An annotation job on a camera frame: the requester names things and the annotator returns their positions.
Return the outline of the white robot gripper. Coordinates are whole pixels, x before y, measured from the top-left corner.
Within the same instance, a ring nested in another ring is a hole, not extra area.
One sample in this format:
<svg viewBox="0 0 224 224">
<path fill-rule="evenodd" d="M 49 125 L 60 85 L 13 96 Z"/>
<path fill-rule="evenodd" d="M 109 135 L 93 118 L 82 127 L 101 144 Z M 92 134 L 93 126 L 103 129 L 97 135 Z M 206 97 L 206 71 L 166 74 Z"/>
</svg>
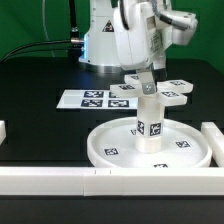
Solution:
<svg viewBox="0 0 224 224">
<path fill-rule="evenodd" d="M 172 44 L 172 27 L 159 21 L 150 1 L 119 0 L 113 14 L 118 60 L 124 70 L 137 70 L 145 95 L 156 92 L 149 67 Z"/>
</svg>

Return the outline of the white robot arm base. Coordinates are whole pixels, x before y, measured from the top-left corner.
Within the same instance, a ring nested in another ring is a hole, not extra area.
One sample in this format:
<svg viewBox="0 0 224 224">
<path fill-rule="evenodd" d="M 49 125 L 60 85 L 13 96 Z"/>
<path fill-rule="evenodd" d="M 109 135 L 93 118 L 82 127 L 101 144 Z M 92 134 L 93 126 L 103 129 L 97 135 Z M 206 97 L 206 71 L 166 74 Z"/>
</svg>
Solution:
<svg viewBox="0 0 224 224">
<path fill-rule="evenodd" d="M 111 0 L 90 0 L 90 28 L 84 35 L 81 65 L 99 73 L 122 71 L 117 56 Z"/>
</svg>

